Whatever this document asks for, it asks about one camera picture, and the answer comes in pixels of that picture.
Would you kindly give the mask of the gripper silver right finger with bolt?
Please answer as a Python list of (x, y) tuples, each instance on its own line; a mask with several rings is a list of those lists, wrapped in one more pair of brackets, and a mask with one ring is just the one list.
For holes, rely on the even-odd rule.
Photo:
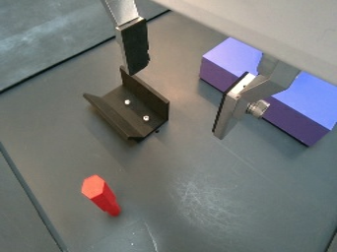
[(222, 139), (245, 114), (261, 118), (270, 103), (266, 97), (286, 90), (299, 69), (263, 53), (257, 67), (258, 75), (245, 72), (222, 95), (211, 132)]

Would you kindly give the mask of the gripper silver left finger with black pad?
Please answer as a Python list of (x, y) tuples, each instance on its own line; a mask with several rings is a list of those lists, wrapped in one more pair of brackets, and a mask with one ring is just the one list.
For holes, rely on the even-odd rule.
[(134, 0), (100, 1), (116, 27), (127, 73), (134, 75), (150, 61), (146, 19), (138, 14)]

